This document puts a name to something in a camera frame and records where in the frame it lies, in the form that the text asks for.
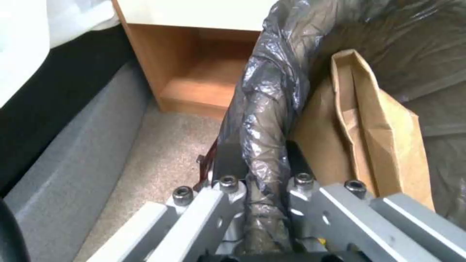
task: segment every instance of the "dark gray fabric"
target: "dark gray fabric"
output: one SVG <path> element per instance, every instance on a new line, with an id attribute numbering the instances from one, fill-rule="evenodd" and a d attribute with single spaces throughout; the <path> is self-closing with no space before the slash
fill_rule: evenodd
<path id="1" fill-rule="evenodd" d="M 6 196 L 33 262 L 71 262 L 118 181 L 149 101 L 124 65 Z"/>
<path id="2" fill-rule="evenodd" d="M 331 55 L 349 48 L 368 61 L 382 89 L 420 116 L 435 206 L 452 221 L 466 220 L 465 11 L 463 0 L 280 0 L 272 7 L 219 133 L 219 143 L 241 143 L 250 169 L 245 252 L 291 249 L 286 137 L 328 75 Z"/>

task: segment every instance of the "paper bag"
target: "paper bag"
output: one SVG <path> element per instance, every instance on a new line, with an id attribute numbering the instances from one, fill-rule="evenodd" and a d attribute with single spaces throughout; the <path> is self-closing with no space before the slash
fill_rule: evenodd
<path id="1" fill-rule="evenodd" d="M 357 178 L 375 196 L 403 192 L 433 210 L 418 117 L 379 89 L 355 51 L 334 54 L 291 138 L 323 185 Z"/>

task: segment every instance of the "black plastic bag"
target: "black plastic bag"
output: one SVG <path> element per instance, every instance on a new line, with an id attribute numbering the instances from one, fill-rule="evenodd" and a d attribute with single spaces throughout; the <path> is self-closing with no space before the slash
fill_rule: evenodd
<path id="1" fill-rule="evenodd" d="M 241 143 L 250 169 L 245 252 L 291 250 L 286 138 L 329 74 L 331 55 L 350 48 L 382 89 L 419 115 L 436 211 L 466 228 L 465 14 L 462 0 L 281 0 L 272 7 L 218 140 Z"/>

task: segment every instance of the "bolt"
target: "bolt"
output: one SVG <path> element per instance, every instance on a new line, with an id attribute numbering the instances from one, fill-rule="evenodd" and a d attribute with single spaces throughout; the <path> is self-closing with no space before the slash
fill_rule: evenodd
<path id="1" fill-rule="evenodd" d="M 299 173 L 295 175 L 295 186 L 298 189 L 310 190 L 314 185 L 314 177 L 308 173 Z"/>
<path id="2" fill-rule="evenodd" d="M 231 194 L 238 191 L 238 179 L 231 175 L 226 175 L 220 178 L 220 190 L 224 193 Z"/>
<path id="3" fill-rule="evenodd" d="M 189 186 L 179 186 L 173 190 L 173 202 L 175 205 L 185 207 L 191 204 L 194 199 L 194 193 Z"/>
<path id="4" fill-rule="evenodd" d="M 344 186 L 359 199 L 363 199 L 366 196 L 367 188 L 362 181 L 348 180 L 345 182 Z"/>

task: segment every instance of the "black object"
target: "black object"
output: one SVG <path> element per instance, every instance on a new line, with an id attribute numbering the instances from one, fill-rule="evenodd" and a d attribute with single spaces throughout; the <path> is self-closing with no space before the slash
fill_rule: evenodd
<path id="1" fill-rule="evenodd" d="M 29 262 L 20 227 L 3 199 L 0 199 L 0 261 Z"/>
<path id="2" fill-rule="evenodd" d="M 466 2 L 283 0 L 263 23 L 218 144 L 241 143 L 249 253 L 290 242 L 280 206 L 290 177 L 285 142 L 331 56 L 355 49 L 378 85 L 419 116 L 437 213 L 466 228 Z"/>
<path id="3" fill-rule="evenodd" d="M 198 262 L 369 262 L 361 252 L 313 252 L 262 255 L 204 255 Z"/>
<path id="4" fill-rule="evenodd" d="M 122 26 L 91 31 L 50 50 L 36 73 L 0 109 L 2 197 L 133 57 Z"/>
<path id="5" fill-rule="evenodd" d="M 288 140 L 288 161 L 291 169 L 291 177 L 299 173 L 308 173 L 313 176 L 304 155 L 295 141 Z M 249 168 L 241 156 L 241 145 L 239 143 L 225 143 L 217 145 L 215 154 L 212 184 L 216 183 L 224 175 L 235 176 L 238 180 L 246 179 Z"/>

